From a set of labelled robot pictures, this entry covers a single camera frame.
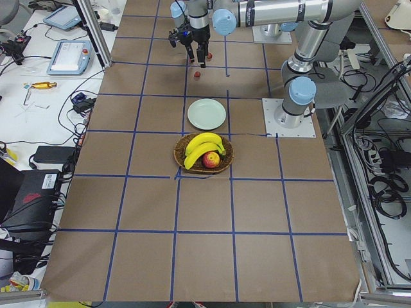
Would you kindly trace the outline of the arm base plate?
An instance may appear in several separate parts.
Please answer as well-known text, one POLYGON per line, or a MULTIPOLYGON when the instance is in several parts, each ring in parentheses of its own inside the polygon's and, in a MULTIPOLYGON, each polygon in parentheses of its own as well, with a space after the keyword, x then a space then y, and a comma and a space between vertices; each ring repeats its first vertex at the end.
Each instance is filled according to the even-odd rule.
POLYGON ((311 110, 303 115, 289 115, 283 108, 283 99, 263 98, 266 134, 269 137, 316 138, 311 110))
POLYGON ((258 44, 291 44, 289 32, 282 32, 279 24, 254 26, 252 28, 254 43, 258 44))

